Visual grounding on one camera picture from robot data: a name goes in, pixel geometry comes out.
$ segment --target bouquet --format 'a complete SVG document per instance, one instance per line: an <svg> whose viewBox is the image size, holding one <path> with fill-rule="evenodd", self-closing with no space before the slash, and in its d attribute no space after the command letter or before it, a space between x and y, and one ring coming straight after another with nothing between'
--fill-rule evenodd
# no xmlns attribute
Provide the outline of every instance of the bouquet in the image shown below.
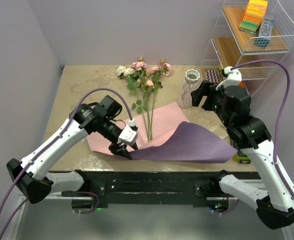
<svg viewBox="0 0 294 240"><path fill-rule="evenodd" d="M126 79L129 94L136 95L137 100L131 107L136 109L138 114L142 114L147 139L151 141L153 139L155 99L159 89L163 88L160 79L162 76L168 77L173 70L170 64L162 60L160 65L152 67L147 72L148 65L143 62L143 57L138 60L138 62L133 62L129 68L124 65L119 66L116 73L120 79Z"/></svg>

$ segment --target flower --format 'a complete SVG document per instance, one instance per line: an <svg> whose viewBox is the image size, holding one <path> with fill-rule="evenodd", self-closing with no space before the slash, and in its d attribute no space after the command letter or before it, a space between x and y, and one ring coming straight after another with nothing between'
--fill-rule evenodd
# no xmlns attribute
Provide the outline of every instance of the flower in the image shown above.
<svg viewBox="0 0 294 240"><path fill-rule="evenodd" d="M126 70L125 66L119 66L116 70L117 76L122 75L125 72L125 70Z"/></svg>
<svg viewBox="0 0 294 240"><path fill-rule="evenodd" d="M164 67L164 71L162 75L168 77L172 73L173 68L169 63L164 63L163 67Z"/></svg>
<svg viewBox="0 0 294 240"><path fill-rule="evenodd" d="M147 87L153 87L154 86L154 83L152 80L147 80L146 84L145 84Z"/></svg>
<svg viewBox="0 0 294 240"><path fill-rule="evenodd" d="M150 73L154 74L156 71L159 71L159 66L153 66L150 70Z"/></svg>
<svg viewBox="0 0 294 240"><path fill-rule="evenodd" d="M147 63L143 62L143 61L139 61L139 62L133 62L131 65L132 68L136 69L137 71L140 71L142 69L146 69L147 68Z"/></svg>
<svg viewBox="0 0 294 240"><path fill-rule="evenodd" d="M123 75L124 76L128 76L128 75L132 75L135 73L135 69L132 69L132 68L127 68L124 72L123 72Z"/></svg>

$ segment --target wall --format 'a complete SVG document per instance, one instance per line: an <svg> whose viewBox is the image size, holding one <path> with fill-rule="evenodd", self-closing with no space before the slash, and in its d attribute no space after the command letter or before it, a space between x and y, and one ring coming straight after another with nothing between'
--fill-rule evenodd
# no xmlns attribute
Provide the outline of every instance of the wall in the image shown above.
<svg viewBox="0 0 294 240"><path fill-rule="evenodd" d="M40 144L60 68L26 0L0 0L0 201L10 183L6 163ZM17 202L9 198L0 230Z"/></svg>
<svg viewBox="0 0 294 240"><path fill-rule="evenodd" d="M28 0L63 64L197 65L224 0Z"/></svg>
<svg viewBox="0 0 294 240"><path fill-rule="evenodd" d="M294 0L281 0L294 21ZM281 117L278 155L294 182L294 52L284 61L291 77L289 96ZM253 113L261 118L274 136L275 121L284 97L286 77L282 70L269 79L252 100Z"/></svg>

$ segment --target white container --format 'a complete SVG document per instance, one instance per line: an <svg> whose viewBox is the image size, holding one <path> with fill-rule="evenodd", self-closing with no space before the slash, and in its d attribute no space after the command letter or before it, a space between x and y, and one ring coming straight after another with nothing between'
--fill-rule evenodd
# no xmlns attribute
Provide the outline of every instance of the white container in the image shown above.
<svg viewBox="0 0 294 240"><path fill-rule="evenodd" d="M181 108L189 108L192 106L192 91L197 90L198 80L201 74L194 69L189 69L185 73L185 79L182 82L181 93L178 100L178 105Z"/></svg>

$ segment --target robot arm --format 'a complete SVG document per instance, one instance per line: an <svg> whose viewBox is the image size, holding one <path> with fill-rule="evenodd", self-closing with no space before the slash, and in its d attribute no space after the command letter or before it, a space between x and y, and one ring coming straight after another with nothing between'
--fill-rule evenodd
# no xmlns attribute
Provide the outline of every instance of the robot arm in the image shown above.
<svg viewBox="0 0 294 240"><path fill-rule="evenodd" d="M289 226L294 222L294 199L278 174L276 165L293 192L294 184L278 157L276 163L273 161L274 144L265 124L250 115L251 97L246 89L238 86L242 80L241 73L238 69L231 70L231 67L225 68L222 73L226 79L220 84L205 80L191 93L192 105L199 106L202 98L207 96L201 107L217 114L229 137L254 164L267 191L252 187L226 171L213 177L210 186L251 206L269 228Z"/></svg>
<svg viewBox="0 0 294 240"><path fill-rule="evenodd" d="M65 132L61 133L70 121L69 118L34 152L20 161L13 158L7 163L12 180L31 164L16 185L32 204L40 202L50 193L79 190L84 184L80 174L75 171L49 173L49 170L72 146L93 132L100 133L111 142L109 149L113 154L132 159L126 147L129 145L137 149L135 120L124 129L111 122L121 110L122 106L108 95L100 103L94 103L94 108L81 104Z"/></svg>

